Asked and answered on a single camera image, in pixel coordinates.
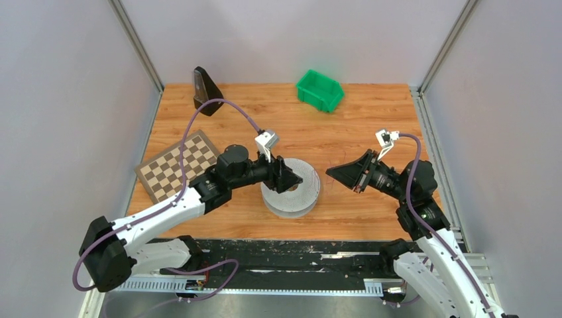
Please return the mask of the grey perforated cable spool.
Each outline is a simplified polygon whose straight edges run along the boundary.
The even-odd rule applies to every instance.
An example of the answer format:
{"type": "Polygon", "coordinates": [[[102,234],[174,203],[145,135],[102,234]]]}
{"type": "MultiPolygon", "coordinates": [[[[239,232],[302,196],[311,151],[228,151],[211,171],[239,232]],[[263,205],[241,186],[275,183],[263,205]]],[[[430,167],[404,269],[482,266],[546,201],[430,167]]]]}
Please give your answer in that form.
{"type": "Polygon", "coordinates": [[[303,179],[296,189],[277,193],[261,183],[260,190],[265,206],[273,214],[283,218],[298,218],[310,212],[319,198],[321,182],[316,170],[297,158],[285,159],[286,165],[303,179]]]}

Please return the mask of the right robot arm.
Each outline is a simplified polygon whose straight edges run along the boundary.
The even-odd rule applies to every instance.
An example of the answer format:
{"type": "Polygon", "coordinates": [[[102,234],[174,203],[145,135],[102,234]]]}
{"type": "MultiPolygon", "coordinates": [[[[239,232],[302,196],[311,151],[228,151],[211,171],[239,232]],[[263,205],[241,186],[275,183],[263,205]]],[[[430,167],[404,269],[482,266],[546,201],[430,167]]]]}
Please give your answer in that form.
{"type": "Polygon", "coordinates": [[[416,260],[408,243],[399,238],[381,248],[380,271],[403,279],[440,317],[507,317],[469,266],[433,198],[437,182],[431,162],[415,156],[397,172],[377,156],[367,150],[355,161],[328,168],[326,174],[357,193],[372,187],[397,199],[400,226],[433,266],[429,270],[416,260]]]}

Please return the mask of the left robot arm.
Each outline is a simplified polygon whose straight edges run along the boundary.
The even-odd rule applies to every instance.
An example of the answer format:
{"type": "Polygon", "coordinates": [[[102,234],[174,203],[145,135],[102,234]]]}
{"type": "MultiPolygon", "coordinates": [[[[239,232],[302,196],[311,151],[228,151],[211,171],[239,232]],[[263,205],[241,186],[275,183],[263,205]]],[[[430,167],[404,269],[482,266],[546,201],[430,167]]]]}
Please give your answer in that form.
{"type": "Polygon", "coordinates": [[[80,258],[72,274],[74,287],[82,292],[108,292],[125,282],[134,270],[148,265],[195,274],[203,264],[200,253],[188,247],[172,249],[172,253],[179,253],[178,257],[161,256],[153,262],[146,255],[156,249],[151,240],[226,204],[234,189],[263,183],[276,193],[284,193],[302,182],[283,157],[259,154],[252,161],[244,146],[230,145],[214,165],[172,197],[130,217],[94,219],[79,249],[80,258]]]}

